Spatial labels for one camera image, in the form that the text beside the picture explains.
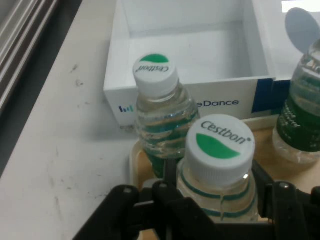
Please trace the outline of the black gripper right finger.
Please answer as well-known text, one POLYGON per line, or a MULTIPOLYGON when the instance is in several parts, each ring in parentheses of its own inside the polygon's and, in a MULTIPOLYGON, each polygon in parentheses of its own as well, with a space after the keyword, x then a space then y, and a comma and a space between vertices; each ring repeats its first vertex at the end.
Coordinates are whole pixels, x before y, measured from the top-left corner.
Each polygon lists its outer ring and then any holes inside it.
POLYGON ((320 187, 311 193, 294 184, 273 180, 256 161, 252 164, 258 194, 258 213, 271 221, 275 240, 320 238, 320 187))

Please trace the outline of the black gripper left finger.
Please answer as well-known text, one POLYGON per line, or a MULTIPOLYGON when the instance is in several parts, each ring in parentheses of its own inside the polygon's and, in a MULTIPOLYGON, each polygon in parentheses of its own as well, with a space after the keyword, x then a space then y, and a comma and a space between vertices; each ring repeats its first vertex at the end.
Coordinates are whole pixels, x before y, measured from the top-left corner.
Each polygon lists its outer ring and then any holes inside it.
POLYGON ((113 188, 74 239, 136 240, 145 230, 154 230, 160 240, 215 239, 214 223, 177 189, 175 161, 165 161, 164 178, 152 187, 113 188))

